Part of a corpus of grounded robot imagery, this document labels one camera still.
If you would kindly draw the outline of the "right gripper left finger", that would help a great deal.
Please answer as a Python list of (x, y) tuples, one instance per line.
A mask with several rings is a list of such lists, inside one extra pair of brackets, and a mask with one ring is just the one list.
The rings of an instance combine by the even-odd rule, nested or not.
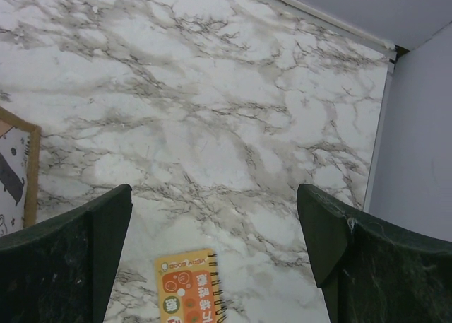
[(1, 238), (2, 322), (103, 322), (132, 214), (132, 188)]

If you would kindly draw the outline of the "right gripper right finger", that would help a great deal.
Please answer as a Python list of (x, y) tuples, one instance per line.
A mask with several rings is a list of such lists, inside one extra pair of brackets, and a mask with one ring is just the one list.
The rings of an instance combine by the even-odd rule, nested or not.
[(331, 322), (450, 322), (451, 243), (297, 190), (309, 262)]

